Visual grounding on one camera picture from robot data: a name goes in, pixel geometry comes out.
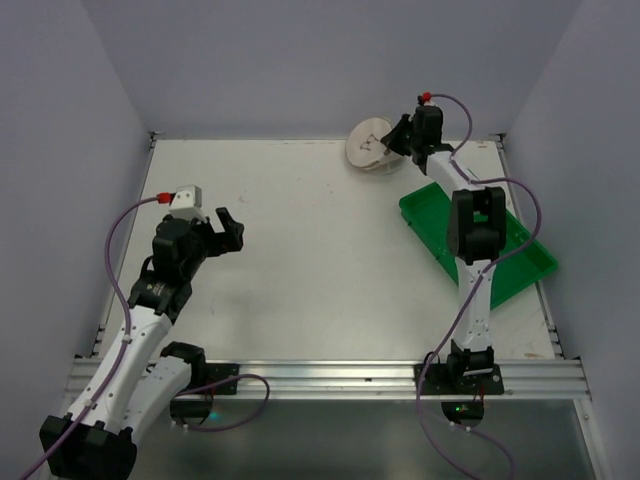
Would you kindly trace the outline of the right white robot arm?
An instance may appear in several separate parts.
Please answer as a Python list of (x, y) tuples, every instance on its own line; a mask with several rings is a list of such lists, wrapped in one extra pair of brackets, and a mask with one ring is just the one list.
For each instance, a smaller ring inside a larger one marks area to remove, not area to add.
[(430, 101), (420, 101), (382, 138), (388, 150), (411, 158), (450, 200), (447, 248), (455, 258), (461, 306), (440, 346), (450, 344), (444, 362), (441, 347), (427, 355), (417, 391), (454, 392), (478, 388), (494, 372), (490, 335), (491, 283), (495, 261), (506, 245), (506, 194), (486, 187), (463, 171), (454, 148), (442, 141), (444, 114)]

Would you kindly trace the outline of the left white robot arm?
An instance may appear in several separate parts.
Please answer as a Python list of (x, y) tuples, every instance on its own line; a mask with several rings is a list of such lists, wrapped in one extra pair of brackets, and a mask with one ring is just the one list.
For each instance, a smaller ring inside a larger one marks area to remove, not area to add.
[(129, 295), (118, 298), (124, 320), (81, 394), (39, 432), (50, 472), (62, 479), (126, 479), (150, 425), (182, 391), (205, 384), (203, 348), (160, 344), (192, 295), (208, 258), (242, 250), (244, 226), (224, 207), (215, 231), (196, 207), (170, 209)]

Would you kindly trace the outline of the white mesh laundry bag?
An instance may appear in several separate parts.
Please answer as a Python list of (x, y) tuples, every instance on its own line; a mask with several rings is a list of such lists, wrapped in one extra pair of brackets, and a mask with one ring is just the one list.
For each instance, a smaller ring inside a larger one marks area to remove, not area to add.
[(386, 117), (370, 117), (361, 121), (349, 134), (345, 144), (347, 162), (356, 170), (369, 174), (392, 174), (402, 166), (384, 165), (382, 156), (386, 148), (380, 139), (392, 129)]

